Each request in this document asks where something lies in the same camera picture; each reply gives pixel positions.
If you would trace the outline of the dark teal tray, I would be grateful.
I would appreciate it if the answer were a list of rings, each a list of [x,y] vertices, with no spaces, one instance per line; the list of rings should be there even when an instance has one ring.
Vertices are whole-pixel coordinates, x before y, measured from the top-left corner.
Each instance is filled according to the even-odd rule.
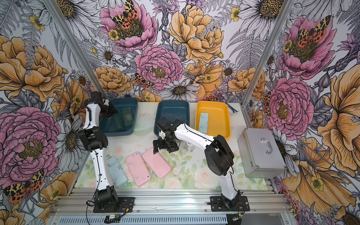
[[[137,118],[138,100],[130,98],[114,98],[110,100],[116,110],[110,117],[100,119],[100,128],[107,137],[128,136],[134,132]]]
[[[157,126],[157,122],[163,117],[171,122],[180,120],[186,122],[187,125],[190,125],[189,103],[184,100],[163,100],[159,102],[154,125],[154,134],[157,138],[160,138],[160,129]]]

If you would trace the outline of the dark green case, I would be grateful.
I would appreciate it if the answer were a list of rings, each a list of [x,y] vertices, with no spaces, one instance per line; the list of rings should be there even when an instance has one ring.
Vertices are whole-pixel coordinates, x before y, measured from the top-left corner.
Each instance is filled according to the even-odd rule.
[[[122,108],[123,122],[125,126],[132,126],[134,118],[130,107]]]
[[[112,118],[113,118],[116,130],[123,131],[125,126],[124,126],[124,120],[123,120],[122,116],[119,113],[115,113],[112,115]]]

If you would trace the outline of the pink pencil case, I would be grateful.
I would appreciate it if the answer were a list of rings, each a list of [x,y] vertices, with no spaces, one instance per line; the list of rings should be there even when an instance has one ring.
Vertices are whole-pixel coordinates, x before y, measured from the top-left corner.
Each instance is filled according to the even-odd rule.
[[[151,174],[139,152],[135,152],[128,156],[125,161],[133,180],[138,187],[151,180]]]
[[[154,149],[149,148],[142,154],[143,160],[160,179],[165,178],[172,170],[171,166],[159,153],[154,154]]]

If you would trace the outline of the light blue case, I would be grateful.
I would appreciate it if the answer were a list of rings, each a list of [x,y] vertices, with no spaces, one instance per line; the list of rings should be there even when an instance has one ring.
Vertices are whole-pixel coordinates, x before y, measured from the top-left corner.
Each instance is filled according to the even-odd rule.
[[[206,112],[200,113],[200,119],[199,119],[199,126],[198,131],[204,134],[207,134],[208,132],[208,121],[209,121],[209,114]]]
[[[107,164],[108,170],[116,187],[120,188],[122,185],[128,182],[128,179],[116,157],[109,158],[107,160]]]

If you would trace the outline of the yellow plastic tray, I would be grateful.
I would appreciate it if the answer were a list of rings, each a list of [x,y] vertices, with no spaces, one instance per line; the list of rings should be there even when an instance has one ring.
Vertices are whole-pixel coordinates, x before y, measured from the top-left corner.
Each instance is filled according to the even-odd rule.
[[[228,106],[222,102],[200,101],[197,103],[195,129],[198,130],[200,113],[208,113],[207,135],[216,137],[222,135],[225,139],[231,137],[231,123]]]

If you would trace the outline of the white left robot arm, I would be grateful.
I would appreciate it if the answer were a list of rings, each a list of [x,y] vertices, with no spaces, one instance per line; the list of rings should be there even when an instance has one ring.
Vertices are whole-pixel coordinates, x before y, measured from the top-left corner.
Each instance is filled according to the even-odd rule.
[[[108,138],[99,126],[101,116],[109,116],[115,108],[108,104],[102,93],[91,92],[83,104],[86,110],[85,123],[78,136],[86,151],[90,152],[96,175],[96,190],[92,199],[94,213],[115,212],[120,203],[107,164]]]

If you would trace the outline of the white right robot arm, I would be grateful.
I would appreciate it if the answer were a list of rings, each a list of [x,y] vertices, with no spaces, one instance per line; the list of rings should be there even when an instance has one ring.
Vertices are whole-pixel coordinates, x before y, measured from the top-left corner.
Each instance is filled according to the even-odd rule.
[[[167,150],[169,153],[178,151],[178,141],[184,141],[204,151],[208,168],[219,178],[223,201],[221,206],[228,211],[235,211],[235,207],[240,204],[242,192],[233,181],[234,154],[226,139],[221,135],[206,135],[185,122],[171,122],[165,117],[156,122],[156,127],[160,132],[159,138],[153,141],[153,154],[157,154],[159,150]]]

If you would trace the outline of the blue pen behind tray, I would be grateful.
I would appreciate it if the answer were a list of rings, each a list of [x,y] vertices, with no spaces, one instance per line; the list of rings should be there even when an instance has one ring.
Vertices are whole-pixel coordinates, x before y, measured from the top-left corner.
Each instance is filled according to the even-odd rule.
[[[232,107],[230,104],[226,103],[226,105],[228,106],[229,110],[231,111],[231,113],[237,113],[238,110],[236,110],[234,107]]]

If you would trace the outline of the small circuit board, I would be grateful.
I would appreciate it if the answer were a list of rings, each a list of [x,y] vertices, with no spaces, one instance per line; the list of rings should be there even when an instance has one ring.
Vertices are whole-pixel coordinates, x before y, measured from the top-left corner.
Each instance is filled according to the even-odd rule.
[[[122,219],[121,214],[107,215],[104,219],[104,223],[105,224],[119,223],[121,219]]]

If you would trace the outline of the silver metal case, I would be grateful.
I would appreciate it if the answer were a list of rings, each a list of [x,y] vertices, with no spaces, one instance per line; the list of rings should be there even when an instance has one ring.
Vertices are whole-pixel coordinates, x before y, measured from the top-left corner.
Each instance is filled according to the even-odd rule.
[[[245,128],[238,139],[245,176],[272,179],[287,171],[275,138],[267,129]]]

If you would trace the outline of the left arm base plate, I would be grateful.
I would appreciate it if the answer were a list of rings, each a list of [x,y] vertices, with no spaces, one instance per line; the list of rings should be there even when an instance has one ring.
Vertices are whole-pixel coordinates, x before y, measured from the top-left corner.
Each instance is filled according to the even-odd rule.
[[[132,212],[135,203],[134,197],[118,197],[117,201],[104,205],[95,205],[94,213],[124,213]]]

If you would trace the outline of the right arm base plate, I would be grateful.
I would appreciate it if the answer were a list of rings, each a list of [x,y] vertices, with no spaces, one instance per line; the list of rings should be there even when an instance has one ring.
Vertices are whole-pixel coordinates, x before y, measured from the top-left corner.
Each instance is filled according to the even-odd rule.
[[[228,201],[222,196],[211,196],[210,202],[207,203],[211,206],[212,212],[249,212],[250,206],[246,196],[240,196],[236,201]]]

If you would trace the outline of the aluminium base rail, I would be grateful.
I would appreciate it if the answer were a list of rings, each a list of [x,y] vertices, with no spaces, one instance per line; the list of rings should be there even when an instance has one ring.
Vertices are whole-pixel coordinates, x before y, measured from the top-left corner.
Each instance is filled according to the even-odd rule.
[[[132,212],[94,213],[86,201],[89,188],[76,188],[61,197],[50,214],[49,225],[103,225],[107,215],[121,214],[119,225],[295,225],[290,206],[283,194],[272,189],[244,190],[250,211],[212,212],[211,196],[219,190],[118,189],[120,197],[134,197]],[[241,217],[232,222],[238,214]]]

